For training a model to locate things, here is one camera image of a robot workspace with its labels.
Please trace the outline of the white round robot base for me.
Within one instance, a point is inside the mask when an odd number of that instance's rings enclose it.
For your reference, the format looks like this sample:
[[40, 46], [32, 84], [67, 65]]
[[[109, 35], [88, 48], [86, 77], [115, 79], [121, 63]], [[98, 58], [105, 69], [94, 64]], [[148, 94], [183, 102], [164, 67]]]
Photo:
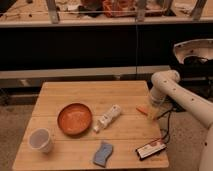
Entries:
[[213, 60], [213, 38], [176, 43], [173, 46], [173, 54], [180, 64], [183, 64], [184, 60], [190, 56]]

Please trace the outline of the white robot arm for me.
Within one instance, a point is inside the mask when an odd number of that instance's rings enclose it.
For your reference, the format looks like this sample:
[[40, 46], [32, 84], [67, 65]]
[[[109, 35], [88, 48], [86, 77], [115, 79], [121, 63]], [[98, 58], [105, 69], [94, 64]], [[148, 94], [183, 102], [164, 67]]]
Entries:
[[159, 106], [169, 96], [208, 129], [198, 171], [213, 171], [213, 102], [183, 88], [179, 81], [176, 70], [155, 72], [151, 76], [151, 104]]

